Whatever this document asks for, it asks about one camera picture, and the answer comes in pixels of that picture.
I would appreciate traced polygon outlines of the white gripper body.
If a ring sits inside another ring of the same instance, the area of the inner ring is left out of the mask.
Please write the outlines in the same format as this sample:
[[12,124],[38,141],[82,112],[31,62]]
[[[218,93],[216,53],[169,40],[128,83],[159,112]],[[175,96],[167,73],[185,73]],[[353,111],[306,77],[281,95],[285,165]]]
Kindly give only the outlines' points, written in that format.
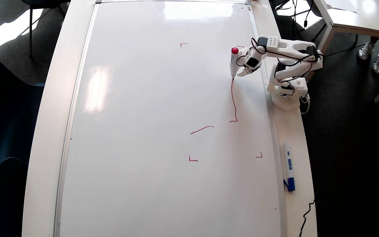
[[261,60],[264,55],[264,47],[250,47],[247,48],[247,54],[244,60],[242,60],[242,66],[250,69],[256,69],[261,65]]

